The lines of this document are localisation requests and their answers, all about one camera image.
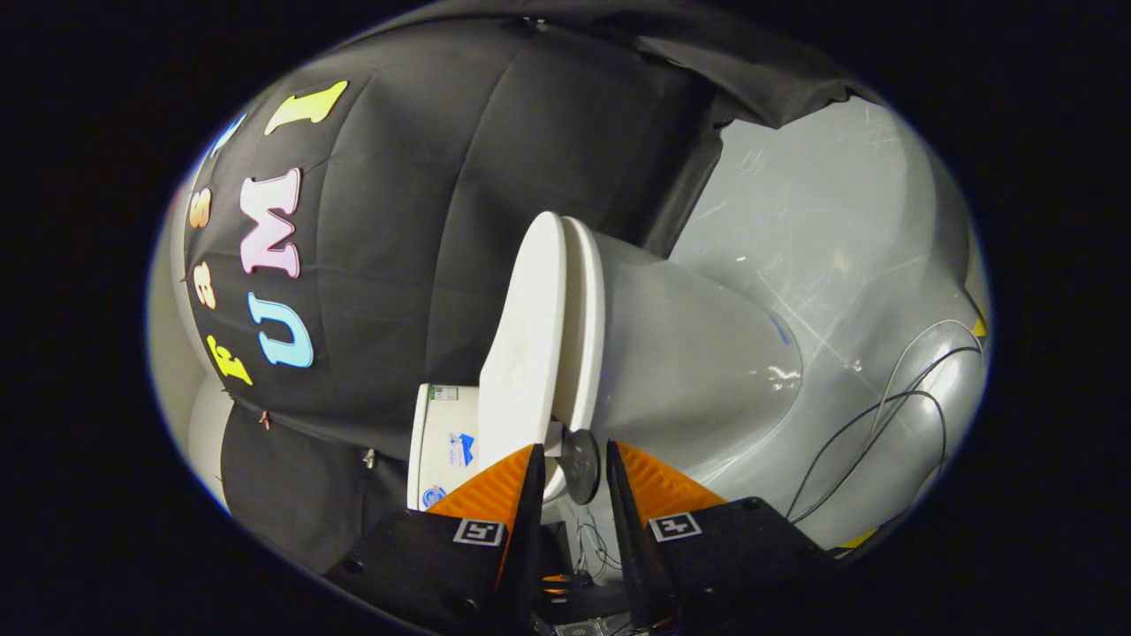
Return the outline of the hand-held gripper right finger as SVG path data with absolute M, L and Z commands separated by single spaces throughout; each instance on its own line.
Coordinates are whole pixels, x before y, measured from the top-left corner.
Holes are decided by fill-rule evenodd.
M 638 631 L 783 631 L 836 579 L 838 559 L 759 496 L 726 500 L 622 440 L 605 469 Z

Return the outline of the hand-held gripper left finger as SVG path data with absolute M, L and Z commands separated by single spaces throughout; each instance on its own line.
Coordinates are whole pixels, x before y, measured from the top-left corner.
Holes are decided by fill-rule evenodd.
M 530 635 L 544 478 L 526 444 L 428 510 L 385 515 L 327 581 L 421 635 Z

